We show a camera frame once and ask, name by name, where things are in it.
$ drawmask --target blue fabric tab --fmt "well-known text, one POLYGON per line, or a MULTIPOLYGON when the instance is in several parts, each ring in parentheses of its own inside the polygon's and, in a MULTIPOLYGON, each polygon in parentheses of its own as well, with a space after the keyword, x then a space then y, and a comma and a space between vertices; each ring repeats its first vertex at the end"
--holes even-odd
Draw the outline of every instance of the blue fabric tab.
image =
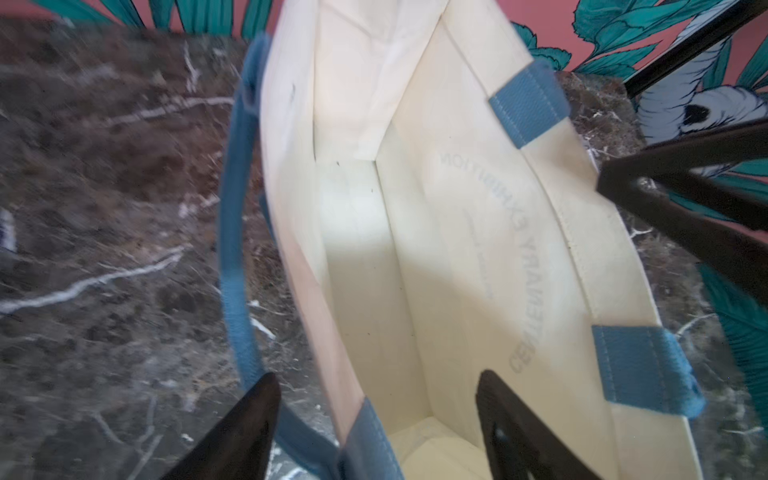
POLYGON ((488 102, 517 148, 523 148, 571 113, 554 72, 543 60, 525 67, 488 102))
POLYGON ((376 411, 366 399, 339 458, 344 480, 404 480, 376 411))
POLYGON ((707 401, 674 335, 654 326, 592 326, 609 402, 689 419, 707 401))

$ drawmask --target tote bag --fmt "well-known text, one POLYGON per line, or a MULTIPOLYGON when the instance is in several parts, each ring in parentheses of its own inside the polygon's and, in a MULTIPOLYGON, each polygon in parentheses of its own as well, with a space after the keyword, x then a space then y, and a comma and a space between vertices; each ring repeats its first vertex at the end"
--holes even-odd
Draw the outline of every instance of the tote bag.
MULTIPOLYGON (((490 369, 597 477, 700 477, 690 366, 553 74, 492 0, 287 0, 254 69, 233 138, 260 114, 273 234, 340 443, 283 409, 288 453, 328 478, 491 478, 490 369)), ((252 147, 230 140, 230 161, 252 147)))

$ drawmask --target stitching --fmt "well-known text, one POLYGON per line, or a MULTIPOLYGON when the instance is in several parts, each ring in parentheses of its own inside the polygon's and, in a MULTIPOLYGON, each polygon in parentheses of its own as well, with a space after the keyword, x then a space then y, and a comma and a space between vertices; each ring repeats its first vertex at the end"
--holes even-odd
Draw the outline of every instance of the stitching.
POLYGON ((650 350, 654 353, 654 358, 656 359, 656 367, 659 371, 659 384, 661 385, 661 401, 662 406, 664 407, 664 411, 666 413, 670 412, 670 406, 669 406, 669 395, 667 394, 667 385, 664 383, 664 372, 661 370, 661 361, 659 360, 659 356, 656 353, 656 346, 654 344, 654 338, 650 336, 650 329, 645 330, 646 335, 648 335, 648 342, 650 343, 650 350))
POLYGON ((549 105, 549 111, 552 112, 552 117, 554 118, 554 122, 558 122, 558 114, 554 111, 554 107, 552 107, 552 103, 549 101, 549 97, 544 92, 544 88, 541 87, 541 85, 538 83, 536 78, 534 78, 533 74, 531 73, 530 68, 526 68, 524 72, 528 75, 528 77, 531 79, 534 85, 536 85, 536 88, 541 92, 541 96, 544 97, 544 101, 547 102, 547 105, 549 105))
POLYGON ((608 374, 608 386, 611 387, 611 393, 613 394, 613 401, 618 401, 618 396, 616 395, 616 384, 614 383, 614 373, 611 370, 611 355, 608 353, 608 344, 605 341, 605 330, 603 327, 598 327, 598 331, 600 332, 600 338, 603 340, 603 350, 605 350, 605 365, 606 370, 608 374))
POLYGON ((509 122, 509 124, 512 126, 512 128, 515 129, 515 132, 517 132, 518 137, 520 137, 521 143, 523 143, 523 145, 527 144, 528 141, 526 140, 525 136, 522 133, 520 133, 520 130, 518 129, 518 125, 509 116, 509 113, 507 112, 507 109, 503 105, 502 101, 498 99, 498 94, 494 95, 492 100, 493 100, 493 103, 495 104, 495 106, 500 110, 500 113, 504 115, 504 118, 507 120, 507 122, 509 122))

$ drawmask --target green leaf pattern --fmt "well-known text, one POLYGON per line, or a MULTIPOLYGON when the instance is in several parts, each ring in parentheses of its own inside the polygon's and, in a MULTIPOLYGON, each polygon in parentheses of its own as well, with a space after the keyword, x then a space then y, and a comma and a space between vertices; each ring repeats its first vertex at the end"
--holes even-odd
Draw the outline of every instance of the green leaf pattern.
POLYGON ((108 23, 111 21, 80 0, 33 0, 33 2, 73 22, 108 23))
POLYGON ((717 54, 717 59, 712 64, 707 73, 704 74, 704 78, 701 80, 701 86, 704 90, 710 88, 719 87, 723 84, 723 78, 725 78, 725 69, 728 66, 728 60, 730 59, 730 37, 723 44, 723 48, 720 53, 717 54))
POLYGON ((536 35, 525 25, 512 22, 512 26, 515 27, 520 39, 531 52, 531 56, 548 61, 553 70, 563 70, 571 61, 571 53, 562 48, 538 47, 536 35))
POLYGON ((154 27, 160 30, 170 28, 170 13, 174 8, 174 0, 149 0, 154 27))
POLYGON ((587 64, 582 64, 576 71, 579 73, 608 75, 626 78, 635 72, 634 65, 647 57, 657 44, 648 45, 634 50, 620 51, 605 55, 587 64))
POLYGON ((581 0, 576 35, 594 44, 592 57, 626 47, 711 8, 720 0, 581 0))
POLYGON ((763 82, 760 82, 762 85, 759 87, 758 81, 760 78, 766 74, 768 71, 768 37, 766 37, 765 40, 763 40, 763 43, 760 44, 760 47, 758 47, 757 51, 754 55, 752 55, 752 58, 750 58, 749 63, 746 64, 746 67, 741 72, 741 75, 739 75, 739 79, 737 80, 736 84, 740 87, 745 88, 752 88, 755 87, 761 88, 768 85, 766 83, 768 79, 764 79, 763 82))
POLYGON ((112 15, 120 19, 124 24, 131 27, 144 26, 144 22, 141 21, 133 0, 101 0, 101 4, 107 7, 112 12, 112 15))

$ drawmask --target marble surface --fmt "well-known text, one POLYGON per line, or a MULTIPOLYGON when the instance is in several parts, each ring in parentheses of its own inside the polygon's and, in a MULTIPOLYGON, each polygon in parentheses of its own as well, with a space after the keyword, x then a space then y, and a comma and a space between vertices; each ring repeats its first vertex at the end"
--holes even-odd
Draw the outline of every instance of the marble surface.
MULTIPOLYGON (((245 49, 230 38, 0 21, 0 480, 157 478, 237 400, 215 219, 245 49)), ((559 79, 597 165, 642 148, 620 82, 559 79)), ((256 202, 258 167, 251 180, 254 332, 283 398, 332 438, 256 202)), ((768 445, 696 260, 624 218, 710 402, 691 423, 704 477, 765 478, 768 445)), ((307 476, 273 451, 270 478, 307 476)))

